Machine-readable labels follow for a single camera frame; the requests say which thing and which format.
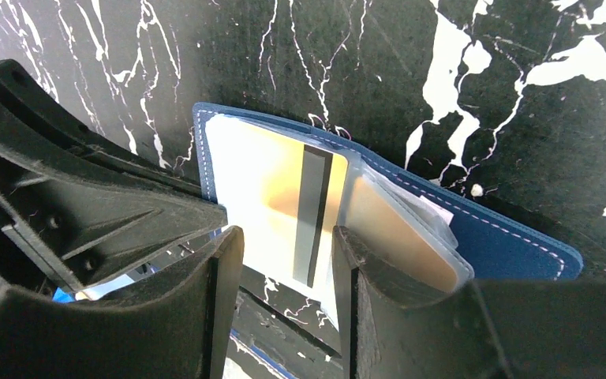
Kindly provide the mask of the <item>gold credit card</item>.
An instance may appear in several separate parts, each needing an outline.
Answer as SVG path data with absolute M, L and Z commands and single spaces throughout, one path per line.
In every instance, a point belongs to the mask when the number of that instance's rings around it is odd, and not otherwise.
M 468 263 L 411 207 L 365 175 L 353 182 L 344 225 L 378 257 L 437 290 L 452 292 L 474 277 Z
M 205 128 L 215 195 L 245 232 L 245 263 L 301 291 L 327 287 L 348 159 L 239 118 Z

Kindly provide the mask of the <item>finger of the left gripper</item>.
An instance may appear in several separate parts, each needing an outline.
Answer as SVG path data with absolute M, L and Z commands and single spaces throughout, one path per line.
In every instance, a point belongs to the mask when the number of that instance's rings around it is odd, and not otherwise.
M 89 129 L 13 59 L 0 61 L 0 102 L 27 126 L 64 150 L 112 171 L 201 196 L 200 185 L 195 182 L 177 177 Z
M 0 247 L 59 287 L 110 281 L 227 223 L 226 210 L 176 186 L 61 147 L 0 103 Z

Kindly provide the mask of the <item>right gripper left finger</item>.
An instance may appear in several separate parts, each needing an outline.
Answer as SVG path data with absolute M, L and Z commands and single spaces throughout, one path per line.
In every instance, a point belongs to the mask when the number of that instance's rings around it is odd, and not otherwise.
M 95 301 L 0 287 L 0 378 L 220 378 L 244 233 Z

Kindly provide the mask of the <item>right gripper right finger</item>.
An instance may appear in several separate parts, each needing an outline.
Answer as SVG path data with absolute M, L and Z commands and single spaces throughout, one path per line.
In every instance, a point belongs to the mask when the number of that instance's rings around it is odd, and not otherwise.
M 450 294 L 332 232 L 346 378 L 606 378 L 606 283 L 471 280 Z

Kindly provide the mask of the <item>blue leather card holder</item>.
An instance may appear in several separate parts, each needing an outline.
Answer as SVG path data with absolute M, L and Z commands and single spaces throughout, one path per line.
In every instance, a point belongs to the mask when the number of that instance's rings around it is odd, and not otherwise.
M 194 139 L 202 194 L 207 200 L 221 205 L 215 195 L 205 135 L 207 122 L 216 115 L 239 118 L 345 156 L 349 168 L 339 216 L 333 227 L 345 227 L 346 200 L 354 180 L 365 175 L 411 207 L 421 217 L 425 227 L 448 243 L 468 263 L 474 271 L 473 278 L 568 280 L 578 277 L 582 270 L 582 256 L 576 249 L 411 174 L 348 138 L 287 118 L 201 102 L 193 106 Z M 273 292 L 278 284 L 288 286 L 306 298 L 319 302 L 326 318 L 333 325 L 337 324 L 331 254 L 327 287 L 321 292 L 301 291 L 281 280 L 258 273 L 266 278 L 266 292 Z

